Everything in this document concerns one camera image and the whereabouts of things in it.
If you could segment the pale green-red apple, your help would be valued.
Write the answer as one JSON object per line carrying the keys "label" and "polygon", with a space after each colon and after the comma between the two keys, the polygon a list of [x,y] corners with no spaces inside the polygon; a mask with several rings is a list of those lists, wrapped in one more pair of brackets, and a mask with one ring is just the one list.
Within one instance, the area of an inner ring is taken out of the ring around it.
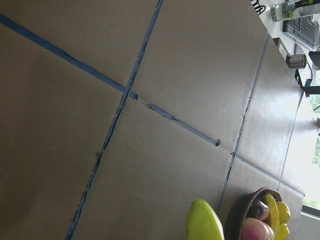
{"label": "pale green-red apple", "polygon": [[267,237],[266,237],[266,240],[274,240],[275,238],[275,233],[274,231],[272,230],[272,228],[265,222],[263,222],[263,224],[265,225],[267,231],[268,231],[268,234],[267,234]]}

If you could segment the red apple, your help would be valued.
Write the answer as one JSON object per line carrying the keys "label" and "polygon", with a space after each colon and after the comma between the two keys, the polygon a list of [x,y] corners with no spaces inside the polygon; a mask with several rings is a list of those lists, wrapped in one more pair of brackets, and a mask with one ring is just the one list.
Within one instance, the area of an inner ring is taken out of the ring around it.
{"label": "red apple", "polygon": [[266,240],[269,236],[269,230],[262,221],[252,217],[244,220],[241,240]]}

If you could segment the clear bottle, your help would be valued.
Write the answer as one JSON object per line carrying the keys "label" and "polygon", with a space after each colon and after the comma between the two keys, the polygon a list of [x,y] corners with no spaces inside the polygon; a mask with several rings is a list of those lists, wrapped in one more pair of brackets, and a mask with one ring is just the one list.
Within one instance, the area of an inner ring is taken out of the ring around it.
{"label": "clear bottle", "polygon": [[270,8],[270,15],[273,22],[297,19],[319,13],[319,0],[290,0],[275,4]]}

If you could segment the black keyboard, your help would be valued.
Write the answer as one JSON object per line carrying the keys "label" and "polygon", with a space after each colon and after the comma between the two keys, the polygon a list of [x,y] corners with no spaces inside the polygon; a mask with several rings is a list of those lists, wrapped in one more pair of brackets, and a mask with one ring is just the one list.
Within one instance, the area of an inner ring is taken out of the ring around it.
{"label": "black keyboard", "polygon": [[310,16],[285,20],[282,32],[311,51],[318,48],[320,25]]}

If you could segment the small metal cylinder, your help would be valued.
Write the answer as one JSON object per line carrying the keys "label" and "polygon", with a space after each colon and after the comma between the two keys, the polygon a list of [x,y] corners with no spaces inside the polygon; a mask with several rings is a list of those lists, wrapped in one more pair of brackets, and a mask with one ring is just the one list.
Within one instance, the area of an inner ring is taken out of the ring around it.
{"label": "small metal cylinder", "polygon": [[290,69],[304,69],[307,65],[305,54],[287,55],[285,61]]}

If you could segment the dark red mango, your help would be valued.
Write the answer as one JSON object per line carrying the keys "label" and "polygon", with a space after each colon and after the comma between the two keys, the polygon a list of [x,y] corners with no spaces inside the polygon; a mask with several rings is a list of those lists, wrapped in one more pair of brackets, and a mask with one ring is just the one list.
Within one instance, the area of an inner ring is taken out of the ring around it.
{"label": "dark red mango", "polygon": [[256,198],[249,207],[247,217],[264,221],[268,218],[269,213],[269,207],[265,203],[263,203],[259,198]]}

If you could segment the brown wicker basket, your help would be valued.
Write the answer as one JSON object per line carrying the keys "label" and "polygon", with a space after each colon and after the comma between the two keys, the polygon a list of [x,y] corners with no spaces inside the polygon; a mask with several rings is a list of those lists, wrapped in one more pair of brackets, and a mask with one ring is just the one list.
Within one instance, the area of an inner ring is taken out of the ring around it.
{"label": "brown wicker basket", "polygon": [[271,194],[276,201],[282,201],[281,194],[268,187],[262,187],[255,192],[245,194],[237,199],[227,216],[224,225],[224,238],[226,240],[240,240],[244,222],[253,201],[262,195]]}

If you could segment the yellow banana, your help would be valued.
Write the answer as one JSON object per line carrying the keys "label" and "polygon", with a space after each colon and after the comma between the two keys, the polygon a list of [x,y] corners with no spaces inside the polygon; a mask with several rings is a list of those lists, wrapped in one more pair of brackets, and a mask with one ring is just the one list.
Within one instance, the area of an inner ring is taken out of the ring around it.
{"label": "yellow banana", "polygon": [[287,223],[291,218],[291,211],[288,205],[267,193],[262,197],[262,202],[269,208],[269,215],[265,222],[270,226],[274,233],[274,240],[287,240],[290,230]]}
{"label": "yellow banana", "polygon": [[224,240],[221,221],[212,207],[203,199],[192,202],[187,218],[187,240]]}

